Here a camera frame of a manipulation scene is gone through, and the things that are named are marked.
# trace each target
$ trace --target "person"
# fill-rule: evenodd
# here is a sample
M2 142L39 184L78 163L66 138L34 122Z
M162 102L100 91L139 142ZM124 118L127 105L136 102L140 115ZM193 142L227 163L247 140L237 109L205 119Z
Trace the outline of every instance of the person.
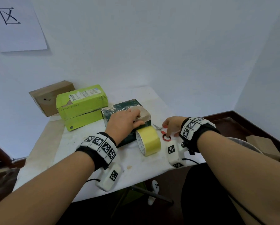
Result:
M135 121L139 114L112 114L102 135L118 145L144 124ZM188 120L166 119L167 136L177 132L183 137L180 131ZM280 224L280 162L223 137L209 123L196 133L185 142L206 163L193 166L185 180L184 223ZM0 224L55 224L93 171L105 165L92 156L77 150L8 195L0 202Z

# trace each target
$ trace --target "person's leg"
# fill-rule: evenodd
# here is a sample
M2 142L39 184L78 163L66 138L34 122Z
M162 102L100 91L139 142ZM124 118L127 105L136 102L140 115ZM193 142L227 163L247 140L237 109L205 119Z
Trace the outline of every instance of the person's leg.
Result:
M244 224L206 163L189 170L182 190L181 206L185 224Z

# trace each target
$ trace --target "white table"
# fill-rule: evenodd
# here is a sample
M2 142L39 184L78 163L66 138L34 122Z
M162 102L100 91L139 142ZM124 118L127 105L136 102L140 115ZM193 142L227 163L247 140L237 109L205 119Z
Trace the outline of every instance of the white table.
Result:
M143 107L151 114L152 124L161 126L162 122L170 116L174 116L168 106L159 98L156 92L151 87L138 87L132 89L121 89L108 94L109 104L117 104L130 99L137 99ZM51 121L60 119L59 116L51 117ZM89 135L97 132L103 132L105 125L103 120L96 121L89 125L78 128L74 131L68 132L66 128L63 128L63 134L59 147L56 149L50 149L46 158L45 156L39 156L38 159L35 152L33 152L33 159L27 159L26 165L20 170L18 179L15 184L14 190L23 185L36 175L40 174L50 166L56 164L60 160L64 159L75 151L75 148ZM158 176L165 173L168 170L175 169L168 163L166 153L166 142L162 139L162 134L157 131L161 138L161 150L158 153L145 157L139 150L137 142L134 141L123 147L120 147L117 152L117 156L114 162L121 165L123 173L116 179L116 183L113 188L108 192L114 192L147 179ZM196 153L196 155L189 155L185 153L185 158L190 158L198 163L203 163L205 160L202 155ZM195 163L187 160L187 166L195 165ZM100 173L100 170L95 171L89 179L96 178ZM103 190L94 185L94 181L87 182L79 191L73 202L81 201L92 197L97 197L106 194Z

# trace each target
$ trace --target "table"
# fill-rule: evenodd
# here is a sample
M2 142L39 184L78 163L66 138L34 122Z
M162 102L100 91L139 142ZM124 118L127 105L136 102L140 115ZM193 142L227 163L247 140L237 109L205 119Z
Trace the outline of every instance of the table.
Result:
M167 117L174 116L173 112L149 86L120 89L108 94L110 105L130 99L137 99L151 114L152 124L157 126L161 126ZM13 191L73 153L76 147L86 137L97 132L103 132L104 130L104 121L99 120L68 132L60 116L52 116L35 144L35 147L28 156L26 165L20 170ZM157 131L157 133L161 138L161 150L158 153L148 157L143 156L136 141L118 149L114 162L121 165L123 173L116 180L113 188L108 193L129 187L165 173L168 170L175 169L168 163L166 142L162 140L161 132ZM179 137L172 137L172 139L181 142ZM188 152L185 152L185 158L193 159L198 163L205 162L202 155L199 153L196 153L196 155L189 155ZM192 165L195 165L195 163L187 160L187 166ZM100 170L95 171L89 179L96 178L99 173ZM96 187L94 181L89 181L82 187L73 202L104 194L107 194L107 192Z

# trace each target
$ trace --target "person's left arm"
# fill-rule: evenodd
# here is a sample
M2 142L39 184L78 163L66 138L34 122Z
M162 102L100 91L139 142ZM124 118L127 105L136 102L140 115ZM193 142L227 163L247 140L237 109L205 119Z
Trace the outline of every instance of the person's left arm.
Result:
M134 128L140 110L112 114L106 133L118 145ZM0 224L55 224L97 166L76 151L42 172L0 202Z

